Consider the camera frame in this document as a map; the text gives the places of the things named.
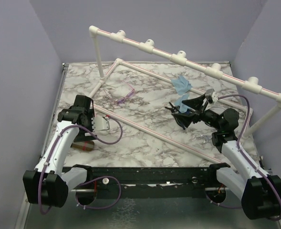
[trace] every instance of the marble surface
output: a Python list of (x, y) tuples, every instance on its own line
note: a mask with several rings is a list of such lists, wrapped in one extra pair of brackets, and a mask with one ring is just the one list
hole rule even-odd
[[(219, 96), (237, 93), (236, 86), (205, 76), (203, 73), (187, 67), (170, 63), (136, 63), (135, 65), (168, 78), (177, 78), (181, 74), (190, 81), (193, 87), (204, 91), (214, 88)], [(110, 66), (111, 64), (104, 64), (104, 72)], [(224, 73), (232, 75), (229, 64), (222, 64), (221, 66), (221, 70)], [(135, 88), (135, 94), (124, 104), (117, 105), (106, 94), (115, 99), (129, 93), (131, 88), (122, 80)], [(99, 73), (96, 64), (70, 64), (57, 113), (71, 106), (77, 94), (88, 95), (98, 81)], [(198, 96), (198, 94), (189, 92), (189, 98)], [(211, 141), (202, 144), (202, 140), (198, 140), (200, 135), (210, 135), (214, 132), (213, 128), (200, 122), (190, 125), (188, 129), (183, 130), (176, 124), (170, 111), (165, 109), (164, 106), (168, 106), (168, 102), (173, 103), (179, 97), (180, 95), (176, 93), (173, 85), (119, 65), (93, 99), (96, 105), (180, 143), (195, 149), (201, 149), (205, 154), (231, 164), (227, 158), (217, 151)], [(240, 100), (235, 98), (232, 100), (240, 103)], [(221, 113), (226, 108), (229, 107), (221, 103), (217, 103), (212, 107), (218, 113)], [(237, 134), (240, 132), (245, 118), (245, 114), (242, 111), (239, 114), (240, 120), (239, 127), (236, 129)], [(52, 132), (54, 132), (55, 125), (56, 120), (53, 124)], [(101, 139), (111, 142), (119, 137), (119, 127), (114, 121), (110, 121), (110, 126), (111, 129), (109, 131), (101, 131), (97, 132), (97, 134)], [(122, 124), (122, 126), (124, 134), (119, 143), (109, 146), (95, 141), (94, 150), (91, 152), (71, 148), (65, 165), (83, 164), (93, 167), (204, 167), (211, 164), (198, 156), (176, 148), (133, 127), (125, 124)], [(252, 158), (257, 161), (257, 151), (252, 136), (244, 142), (243, 146)]]

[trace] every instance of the blue towel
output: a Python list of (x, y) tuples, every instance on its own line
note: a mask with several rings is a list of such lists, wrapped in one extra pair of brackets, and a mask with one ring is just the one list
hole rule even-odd
[(174, 102), (175, 106), (179, 106), (179, 111), (181, 113), (185, 113), (187, 111), (187, 109), (189, 108), (185, 104), (182, 104), (182, 101), (188, 99), (188, 97), (189, 97), (189, 94), (184, 94), (182, 97), (180, 97), (178, 100), (176, 100)]
[(185, 94), (192, 88), (189, 81), (182, 75), (180, 75), (177, 80), (171, 80), (171, 82), (179, 95)]

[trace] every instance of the gray floor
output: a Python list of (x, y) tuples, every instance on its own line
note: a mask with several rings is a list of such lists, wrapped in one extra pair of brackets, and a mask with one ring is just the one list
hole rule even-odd
[[(98, 200), (104, 206), (112, 200)], [(228, 205), (238, 199), (228, 194)], [(207, 199), (163, 198), (121, 199), (106, 210), (76, 207), (73, 193), (63, 208), (52, 208), (40, 215), (38, 205), (31, 205), (25, 229), (277, 229), (267, 219), (249, 220), (241, 209), (224, 209)]]

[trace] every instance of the pink object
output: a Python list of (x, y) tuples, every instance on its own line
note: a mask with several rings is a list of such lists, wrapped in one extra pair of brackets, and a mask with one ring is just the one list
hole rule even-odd
[(121, 99), (114, 100), (114, 99), (113, 99), (112, 97), (110, 97), (110, 96), (108, 95), (108, 93), (104, 90), (104, 92), (105, 92), (105, 94), (107, 95), (107, 97), (108, 97), (110, 100), (112, 100), (114, 103), (117, 103), (117, 104), (123, 104), (123, 103), (126, 101), (127, 98), (132, 97), (132, 96), (134, 95), (134, 93), (135, 93), (135, 88), (133, 88), (128, 82), (123, 81), (123, 80), (122, 80), (122, 82), (125, 82), (127, 85), (129, 85), (132, 90), (131, 90), (125, 97), (122, 97)]

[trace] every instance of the wall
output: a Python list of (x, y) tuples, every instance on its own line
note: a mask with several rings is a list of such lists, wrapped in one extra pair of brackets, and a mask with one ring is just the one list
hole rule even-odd
[(61, 65), (28, 0), (0, 0), (0, 229), (14, 228), (22, 175), (38, 162)]
[[(64, 62), (95, 61), (88, 27), (153, 39), (167, 52), (194, 61), (235, 57), (266, 0), (30, 0)], [(165, 61), (102, 38), (102, 60)]]
[[(269, 0), (232, 63), (234, 76), (259, 78), (259, 84), (281, 93), (281, 0)], [(275, 102), (261, 95), (246, 94), (254, 108), (253, 122)], [(264, 163), (281, 177), (281, 112), (254, 134)]]

